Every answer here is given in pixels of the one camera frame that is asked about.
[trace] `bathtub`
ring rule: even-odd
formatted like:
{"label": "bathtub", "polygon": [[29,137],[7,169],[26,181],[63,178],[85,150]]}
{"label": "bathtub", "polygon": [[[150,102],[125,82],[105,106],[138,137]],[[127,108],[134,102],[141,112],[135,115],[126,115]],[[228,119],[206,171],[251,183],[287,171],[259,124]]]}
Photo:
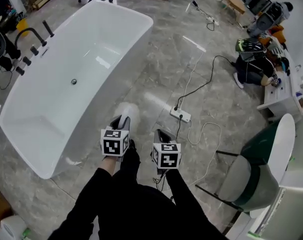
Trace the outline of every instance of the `bathtub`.
{"label": "bathtub", "polygon": [[99,141],[108,111],[142,71],[152,26],[144,14],[93,0],[30,59],[0,126],[39,177],[79,164]]}

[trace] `white power strip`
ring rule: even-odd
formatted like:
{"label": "white power strip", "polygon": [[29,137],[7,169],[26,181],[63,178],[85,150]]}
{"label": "white power strip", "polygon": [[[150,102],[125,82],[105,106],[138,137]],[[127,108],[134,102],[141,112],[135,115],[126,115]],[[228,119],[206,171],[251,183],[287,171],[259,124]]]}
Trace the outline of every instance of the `white power strip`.
{"label": "white power strip", "polygon": [[175,107],[173,106],[169,112],[171,116],[177,118],[178,120],[181,119],[185,123],[188,123],[191,120],[191,114],[185,112],[184,110],[181,110],[180,108],[178,108],[177,110],[175,110],[174,108]]}

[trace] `black faucet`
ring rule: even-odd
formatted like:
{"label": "black faucet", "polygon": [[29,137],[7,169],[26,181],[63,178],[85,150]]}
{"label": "black faucet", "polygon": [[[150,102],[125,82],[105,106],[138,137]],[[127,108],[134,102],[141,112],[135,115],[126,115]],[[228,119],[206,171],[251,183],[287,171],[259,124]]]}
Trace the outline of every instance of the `black faucet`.
{"label": "black faucet", "polygon": [[26,32],[26,31],[31,31],[35,34],[35,36],[39,39],[39,41],[41,42],[41,46],[45,46],[47,45],[47,42],[44,41],[44,39],[41,38],[41,36],[37,33],[37,31],[35,29],[33,29],[32,27],[28,27],[28,28],[25,28],[24,30],[20,31],[18,33],[18,35],[16,36],[16,39],[15,39],[15,47],[17,49],[17,41],[18,39],[20,38],[20,36],[22,35],[22,33]]}

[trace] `gray tile floor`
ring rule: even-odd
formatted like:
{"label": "gray tile floor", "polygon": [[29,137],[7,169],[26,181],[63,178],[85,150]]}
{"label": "gray tile floor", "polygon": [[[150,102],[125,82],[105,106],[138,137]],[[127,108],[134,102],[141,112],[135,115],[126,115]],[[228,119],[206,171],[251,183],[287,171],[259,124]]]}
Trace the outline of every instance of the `gray tile floor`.
{"label": "gray tile floor", "polygon": [[[214,31],[206,28],[208,22],[205,16],[192,5],[186,11],[190,0],[116,0],[117,4],[146,14],[154,20],[144,69],[130,91],[124,93],[123,99],[137,104],[140,109],[141,123],[134,140],[141,159],[138,172],[138,182],[141,184],[154,186],[152,178],[156,176],[156,168],[149,157],[154,131],[166,129],[174,134],[177,132],[178,121],[169,115],[169,110],[184,93],[190,73],[201,55],[201,51],[183,36],[206,49],[191,77],[187,92],[209,80],[216,55],[235,60],[235,42],[247,36],[244,30],[231,24],[235,22],[233,11],[227,9],[219,14],[222,8],[219,0],[196,1],[219,21],[220,26],[216,26]],[[48,33],[42,20],[47,20],[54,30],[81,6],[83,4],[77,0],[51,0],[41,10],[28,16],[28,24],[46,38]],[[242,21],[245,24],[249,19],[243,17]],[[14,40],[16,35],[16,32],[12,33],[9,38]],[[28,57],[31,57],[29,48],[32,44],[36,47],[40,45],[31,34],[18,42]],[[192,115],[192,142],[198,140],[204,123],[213,122],[219,124],[222,130],[219,149],[237,153],[247,140],[266,125],[265,119],[256,110],[262,90],[248,85],[240,90],[232,76],[234,69],[225,59],[218,57],[214,65],[212,82],[187,97],[182,109]],[[0,105],[4,104],[16,78],[17,74],[14,74],[9,88],[0,91]],[[0,74],[1,86],[6,85],[8,80],[8,73]],[[205,174],[220,134],[217,126],[208,125],[199,144],[192,145],[187,140],[189,128],[190,124],[182,123],[178,134],[178,141],[182,144],[180,172],[187,184]],[[100,149],[95,146],[74,170],[66,171],[52,180],[43,180],[23,162],[0,128],[0,190],[33,230],[32,239],[46,239],[60,225],[101,160]],[[207,176],[198,183],[214,192],[231,162],[230,157],[216,155]],[[189,187],[209,220],[223,231],[236,211],[199,191],[194,185]],[[164,193],[171,195],[167,184]]]}

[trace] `yellow trash bin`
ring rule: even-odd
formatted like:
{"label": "yellow trash bin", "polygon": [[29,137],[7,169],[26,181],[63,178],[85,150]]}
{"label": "yellow trash bin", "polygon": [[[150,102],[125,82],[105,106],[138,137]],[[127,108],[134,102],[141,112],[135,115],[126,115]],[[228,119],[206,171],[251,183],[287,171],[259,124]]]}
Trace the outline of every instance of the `yellow trash bin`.
{"label": "yellow trash bin", "polygon": [[[22,31],[24,29],[28,28],[28,24],[27,24],[27,20],[25,18],[23,18],[20,22],[18,22],[16,28],[18,29],[18,31]],[[28,31],[24,32],[23,34],[21,34],[23,37],[28,35]]]}

